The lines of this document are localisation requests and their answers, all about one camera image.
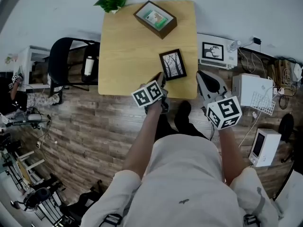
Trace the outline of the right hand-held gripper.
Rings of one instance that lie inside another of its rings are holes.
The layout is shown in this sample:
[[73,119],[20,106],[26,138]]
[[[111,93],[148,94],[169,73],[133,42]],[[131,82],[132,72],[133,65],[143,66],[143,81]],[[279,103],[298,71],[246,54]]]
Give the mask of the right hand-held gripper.
[[201,109],[214,127],[222,130],[236,125],[242,116],[241,107],[224,80],[205,70],[199,70],[196,79],[204,99]]

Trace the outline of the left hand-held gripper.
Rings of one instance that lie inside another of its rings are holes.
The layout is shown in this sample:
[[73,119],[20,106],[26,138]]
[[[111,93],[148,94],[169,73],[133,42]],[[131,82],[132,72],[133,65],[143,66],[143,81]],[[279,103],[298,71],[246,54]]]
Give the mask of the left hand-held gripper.
[[158,72],[150,79],[150,82],[143,87],[134,91],[131,96],[139,108],[144,108],[147,114],[149,106],[155,102],[160,101],[162,112],[167,114],[170,108],[170,101],[168,99],[168,90],[166,86],[166,75],[163,72]]

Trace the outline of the framed tree picture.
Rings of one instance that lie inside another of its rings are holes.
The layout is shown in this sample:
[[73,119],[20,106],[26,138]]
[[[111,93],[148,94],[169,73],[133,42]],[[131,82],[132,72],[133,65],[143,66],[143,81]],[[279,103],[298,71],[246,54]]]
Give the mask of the framed tree picture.
[[159,54],[166,80],[174,80],[187,76],[180,49]]

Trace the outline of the person's left forearm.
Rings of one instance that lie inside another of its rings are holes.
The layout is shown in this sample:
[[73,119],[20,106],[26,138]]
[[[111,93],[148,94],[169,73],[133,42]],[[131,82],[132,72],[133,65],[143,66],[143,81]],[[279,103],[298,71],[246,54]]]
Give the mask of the person's left forearm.
[[139,134],[126,155],[123,170],[130,170],[138,174],[140,178],[143,177],[151,158],[161,112],[161,101],[149,106]]

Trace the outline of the person's right forearm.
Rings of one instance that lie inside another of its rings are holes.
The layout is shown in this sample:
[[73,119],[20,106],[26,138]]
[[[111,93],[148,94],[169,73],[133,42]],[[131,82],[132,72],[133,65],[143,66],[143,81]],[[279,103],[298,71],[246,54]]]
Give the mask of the person's right forearm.
[[236,144],[235,135],[231,127],[219,130],[221,144],[222,166],[228,185],[245,169],[245,161],[241,150]]

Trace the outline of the white framed picture box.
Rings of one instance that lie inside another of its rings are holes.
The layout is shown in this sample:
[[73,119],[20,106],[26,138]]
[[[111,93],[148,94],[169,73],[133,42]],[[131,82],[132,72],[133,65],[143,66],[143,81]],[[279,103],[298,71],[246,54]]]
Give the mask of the white framed picture box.
[[[202,42],[221,44],[224,46],[224,60],[211,60],[202,58]],[[197,51],[198,51],[198,63],[205,66],[217,67],[220,69],[231,70],[238,65],[238,54],[237,51],[229,53],[227,46],[233,41],[217,36],[197,34]]]

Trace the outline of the white box appliance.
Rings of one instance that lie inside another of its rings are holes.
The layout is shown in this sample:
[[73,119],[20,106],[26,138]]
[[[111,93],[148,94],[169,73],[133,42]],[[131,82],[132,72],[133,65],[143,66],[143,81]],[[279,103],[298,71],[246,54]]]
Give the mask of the white box appliance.
[[273,81],[247,73],[233,76],[232,95],[237,97],[240,106],[251,106],[253,96],[260,96],[261,102],[269,103],[273,96]]

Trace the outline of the person's right leg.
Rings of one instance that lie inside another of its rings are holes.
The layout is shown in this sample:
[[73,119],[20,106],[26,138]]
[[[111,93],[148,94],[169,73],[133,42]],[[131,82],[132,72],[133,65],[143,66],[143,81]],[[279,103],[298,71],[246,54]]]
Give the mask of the person's right leg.
[[189,115],[191,113],[191,104],[188,101],[183,101],[178,108],[178,111],[174,118],[174,124],[177,131],[175,134],[185,134],[189,136],[197,136],[207,139],[207,137],[199,132],[195,126],[189,122]]

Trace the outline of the clear plastic bottle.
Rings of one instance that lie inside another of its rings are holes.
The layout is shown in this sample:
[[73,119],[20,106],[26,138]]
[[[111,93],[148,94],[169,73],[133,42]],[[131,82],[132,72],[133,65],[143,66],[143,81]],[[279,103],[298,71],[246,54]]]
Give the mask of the clear plastic bottle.
[[229,53],[231,53],[231,52],[237,50],[237,49],[240,48],[240,47],[241,47],[241,41],[239,41],[239,40],[234,40],[231,44],[229,44],[229,45],[227,46],[227,51],[228,51]]

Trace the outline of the dark brown wooden box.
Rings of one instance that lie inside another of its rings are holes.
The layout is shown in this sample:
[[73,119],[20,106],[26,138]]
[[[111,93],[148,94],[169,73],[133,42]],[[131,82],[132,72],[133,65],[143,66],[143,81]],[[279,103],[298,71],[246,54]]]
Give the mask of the dark brown wooden box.
[[[168,19],[168,21],[165,23],[164,27],[161,30],[156,29],[152,24],[150,24],[144,19],[144,16],[150,10],[155,10]],[[140,22],[142,25],[144,25],[147,29],[152,31],[161,39],[164,39],[178,25],[177,18],[174,15],[172,15],[167,10],[163,9],[162,7],[158,6],[150,0],[144,3],[139,9],[137,9],[133,13],[133,15],[138,20],[138,22]]]

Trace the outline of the green white packet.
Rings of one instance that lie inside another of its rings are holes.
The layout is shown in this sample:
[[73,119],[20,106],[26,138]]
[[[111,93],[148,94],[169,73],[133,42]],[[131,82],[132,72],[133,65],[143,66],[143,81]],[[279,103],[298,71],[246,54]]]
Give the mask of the green white packet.
[[165,16],[155,10],[150,10],[144,16],[144,19],[158,30],[161,30],[164,27],[165,23],[168,21]]

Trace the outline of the white bottle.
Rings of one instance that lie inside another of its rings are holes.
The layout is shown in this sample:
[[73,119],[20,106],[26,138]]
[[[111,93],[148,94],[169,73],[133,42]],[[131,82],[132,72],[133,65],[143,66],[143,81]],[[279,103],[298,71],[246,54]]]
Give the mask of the white bottle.
[[85,61],[85,68],[84,68],[84,75],[90,76],[92,73],[93,65],[94,65],[94,58],[92,56],[88,56]]

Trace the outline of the small white microwave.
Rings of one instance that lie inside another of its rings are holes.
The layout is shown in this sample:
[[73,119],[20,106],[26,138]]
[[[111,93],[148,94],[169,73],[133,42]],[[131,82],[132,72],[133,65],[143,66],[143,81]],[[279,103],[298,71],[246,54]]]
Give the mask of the small white microwave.
[[280,143],[281,134],[273,129],[258,128],[249,155],[255,167],[270,166]]

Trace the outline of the black round stool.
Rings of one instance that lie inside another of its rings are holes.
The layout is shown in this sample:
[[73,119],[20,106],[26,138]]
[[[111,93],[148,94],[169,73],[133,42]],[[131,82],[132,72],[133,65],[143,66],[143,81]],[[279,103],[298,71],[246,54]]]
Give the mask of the black round stool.
[[281,141],[284,141],[285,143],[291,143],[291,146],[293,147],[292,152],[288,155],[287,158],[281,159],[281,163],[287,162],[289,159],[293,161],[293,155],[294,155],[294,143],[289,141],[291,134],[293,133],[294,129],[294,118],[290,113],[287,113],[281,120],[278,133],[281,134]]

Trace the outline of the white router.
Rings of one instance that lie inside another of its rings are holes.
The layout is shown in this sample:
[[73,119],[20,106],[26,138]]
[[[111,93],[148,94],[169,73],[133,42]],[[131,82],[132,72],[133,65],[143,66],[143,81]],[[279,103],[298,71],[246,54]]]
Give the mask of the white router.
[[303,69],[298,63],[291,64],[291,73],[292,73],[292,81],[299,82],[303,78],[302,76]]

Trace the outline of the person's white shirt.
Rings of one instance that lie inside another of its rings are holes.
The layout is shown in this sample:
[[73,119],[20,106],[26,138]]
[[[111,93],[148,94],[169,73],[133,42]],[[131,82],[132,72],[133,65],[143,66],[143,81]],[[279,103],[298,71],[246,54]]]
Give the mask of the person's white shirt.
[[143,178],[117,172],[81,227],[104,227],[105,217],[115,213],[122,227],[244,227],[246,215],[260,227],[278,227],[277,211],[253,168],[227,185],[216,146],[182,134],[154,143]]

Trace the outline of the potted green plant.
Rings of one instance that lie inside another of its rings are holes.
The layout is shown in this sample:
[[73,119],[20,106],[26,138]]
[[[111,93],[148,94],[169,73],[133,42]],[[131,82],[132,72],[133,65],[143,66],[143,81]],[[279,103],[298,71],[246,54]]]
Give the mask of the potted green plant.
[[101,7],[106,13],[117,13],[127,0],[98,0],[94,6]]

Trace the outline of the black folding chair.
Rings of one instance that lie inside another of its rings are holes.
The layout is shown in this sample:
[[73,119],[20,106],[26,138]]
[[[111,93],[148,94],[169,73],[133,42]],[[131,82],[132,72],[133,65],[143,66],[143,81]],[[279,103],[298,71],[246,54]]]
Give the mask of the black folding chair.
[[[84,47],[85,50],[83,58],[79,62],[69,64],[69,53],[72,51],[71,45],[74,41],[83,42],[86,44],[86,46]],[[54,90],[56,87],[64,88],[65,86],[73,86],[84,90],[82,86],[97,85],[99,50],[100,43],[93,40],[77,39],[71,37],[64,37],[57,40],[51,48],[48,60],[48,75],[51,80],[49,96],[52,96],[56,93]],[[88,56],[92,56],[95,61],[91,75],[85,76],[85,61]],[[81,65],[81,82],[70,82],[69,71],[72,66],[77,64]]]

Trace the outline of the white side table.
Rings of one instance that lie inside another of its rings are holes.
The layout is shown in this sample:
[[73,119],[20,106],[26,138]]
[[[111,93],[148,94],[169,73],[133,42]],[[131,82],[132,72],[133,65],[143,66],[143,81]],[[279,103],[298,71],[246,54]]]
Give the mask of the white side table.
[[50,50],[37,47],[37,46],[28,46],[24,50],[22,50],[17,59],[14,61],[14,74],[22,74],[23,81],[19,86],[19,91],[26,92],[29,89],[45,89],[50,88],[48,84],[30,84],[30,72],[32,71],[32,66],[34,62],[45,62],[45,58],[49,57]]

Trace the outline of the black harness buckle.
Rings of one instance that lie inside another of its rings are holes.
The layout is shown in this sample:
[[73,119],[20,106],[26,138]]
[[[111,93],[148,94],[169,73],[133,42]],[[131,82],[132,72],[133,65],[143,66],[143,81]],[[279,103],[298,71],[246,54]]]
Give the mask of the black harness buckle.
[[104,227],[105,224],[112,227],[118,227],[121,224],[122,220],[123,217],[117,213],[108,214],[100,223],[99,227]]
[[256,216],[246,214],[243,217],[243,227],[260,227],[260,221]]

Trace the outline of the black-framed deer picture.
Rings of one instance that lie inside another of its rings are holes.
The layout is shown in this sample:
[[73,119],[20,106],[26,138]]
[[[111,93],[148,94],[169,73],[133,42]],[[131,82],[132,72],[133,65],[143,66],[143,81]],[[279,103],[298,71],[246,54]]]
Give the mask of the black-framed deer picture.
[[202,58],[223,61],[224,46],[221,44],[202,42]]

